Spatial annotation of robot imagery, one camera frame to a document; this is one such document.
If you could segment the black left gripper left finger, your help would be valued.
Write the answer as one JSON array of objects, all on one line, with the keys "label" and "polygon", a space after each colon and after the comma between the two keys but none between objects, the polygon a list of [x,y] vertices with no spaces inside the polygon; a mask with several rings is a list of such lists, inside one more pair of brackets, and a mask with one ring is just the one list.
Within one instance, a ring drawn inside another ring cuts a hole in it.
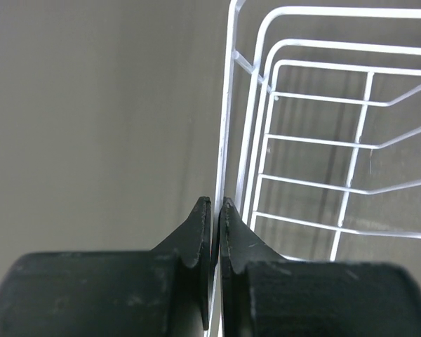
[{"label": "black left gripper left finger", "polygon": [[209,328],[211,201],[147,251],[17,259],[0,283],[0,336],[202,336]]}]

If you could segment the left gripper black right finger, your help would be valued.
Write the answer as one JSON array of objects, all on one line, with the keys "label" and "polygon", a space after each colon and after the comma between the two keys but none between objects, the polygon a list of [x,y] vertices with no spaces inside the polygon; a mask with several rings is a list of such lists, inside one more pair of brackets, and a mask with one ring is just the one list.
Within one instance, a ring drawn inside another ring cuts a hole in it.
[{"label": "left gripper black right finger", "polygon": [[219,228],[225,336],[421,336],[421,290],[402,267],[287,260],[228,198]]}]

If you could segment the white wire dish rack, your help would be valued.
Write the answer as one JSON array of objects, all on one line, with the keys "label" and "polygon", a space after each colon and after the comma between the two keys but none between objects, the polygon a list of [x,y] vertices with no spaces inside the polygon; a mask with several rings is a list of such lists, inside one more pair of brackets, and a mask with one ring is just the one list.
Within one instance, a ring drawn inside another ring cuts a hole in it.
[{"label": "white wire dish rack", "polygon": [[215,220],[421,290],[421,1],[231,1]]}]

